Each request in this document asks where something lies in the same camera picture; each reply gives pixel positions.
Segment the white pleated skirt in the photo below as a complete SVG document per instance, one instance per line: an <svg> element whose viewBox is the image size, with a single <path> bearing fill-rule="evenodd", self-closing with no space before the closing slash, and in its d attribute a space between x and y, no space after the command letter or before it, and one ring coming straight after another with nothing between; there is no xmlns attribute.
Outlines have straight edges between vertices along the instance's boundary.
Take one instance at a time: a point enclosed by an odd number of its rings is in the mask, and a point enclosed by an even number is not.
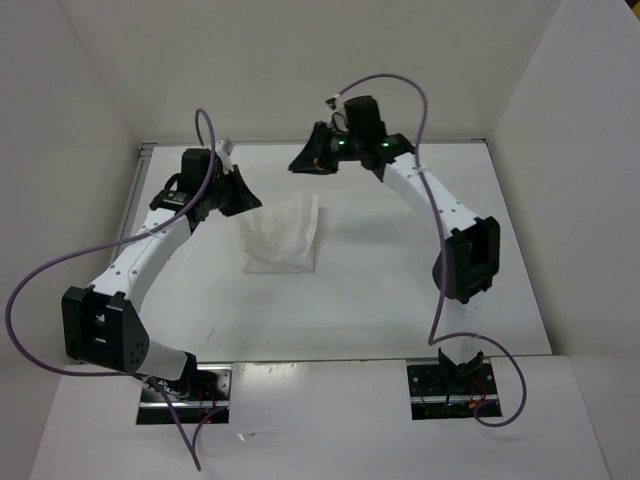
<svg viewBox="0 0 640 480"><path fill-rule="evenodd" d="M244 261L242 272L313 273L319 217L319 195L306 192L241 214L236 231Z"/></svg>

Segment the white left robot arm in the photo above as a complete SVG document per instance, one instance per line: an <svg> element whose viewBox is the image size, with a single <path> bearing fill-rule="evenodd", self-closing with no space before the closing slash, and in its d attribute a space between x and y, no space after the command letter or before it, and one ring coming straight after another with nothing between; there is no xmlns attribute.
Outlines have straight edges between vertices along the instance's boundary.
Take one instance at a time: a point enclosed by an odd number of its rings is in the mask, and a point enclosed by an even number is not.
<svg viewBox="0 0 640 480"><path fill-rule="evenodd" d="M150 377L176 399L197 392L201 376L195 355L152 341L139 310L168 260L210 212L231 217L261 207L232 163L232 149L228 140L214 149L186 149L180 171L151 201L139 240L87 287L65 292L63 331L71 359Z"/></svg>

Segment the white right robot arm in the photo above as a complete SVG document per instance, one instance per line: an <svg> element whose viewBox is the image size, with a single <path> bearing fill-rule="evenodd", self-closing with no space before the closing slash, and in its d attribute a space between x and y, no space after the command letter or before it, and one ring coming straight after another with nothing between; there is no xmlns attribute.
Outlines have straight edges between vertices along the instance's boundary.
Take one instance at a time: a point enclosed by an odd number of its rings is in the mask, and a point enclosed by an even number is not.
<svg viewBox="0 0 640 480"><path fill-rule="evenodd" d="M432 267L438 290L428 342L438 348L438 380L450 393L462 392L484 360L479 335L463 326L476 296L493 285L500 266L501 227L462 204L420 159L418 145L388 132L370 95L326 102L329 117L314 124L301 152L289 164L294 174L332 175L354 161L432 222L439 253Z"/></svg>

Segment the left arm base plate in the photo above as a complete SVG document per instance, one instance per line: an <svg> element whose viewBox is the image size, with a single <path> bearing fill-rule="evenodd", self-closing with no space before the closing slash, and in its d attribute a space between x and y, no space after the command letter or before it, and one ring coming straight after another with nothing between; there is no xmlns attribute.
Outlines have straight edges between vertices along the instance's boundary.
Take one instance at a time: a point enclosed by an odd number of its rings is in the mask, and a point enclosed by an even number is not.
<svg viewBox="0 0 640 480"><path fill-rule="evenodd" d="M187 425L227 424L233 365L201 363L198 380L185 393L172 390L166 381L157 380L171 401L178 419ZM143 384L137 410L137 425L166 425L174 422L164 397L148 382Z"/></svg>

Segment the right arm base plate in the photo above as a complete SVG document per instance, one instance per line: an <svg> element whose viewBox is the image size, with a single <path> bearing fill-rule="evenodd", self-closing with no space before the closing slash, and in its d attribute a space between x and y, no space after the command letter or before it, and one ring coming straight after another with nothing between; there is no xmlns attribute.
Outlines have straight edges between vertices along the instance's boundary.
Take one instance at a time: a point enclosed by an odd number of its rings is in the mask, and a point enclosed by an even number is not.
<svg viewBox="0 0 640 480"><path fill-rule="evenodd" d="M413 421L481 418L502 415L493 368L485 361L478 373L461 384L449 385L435 360L406 365Z"/></svg>

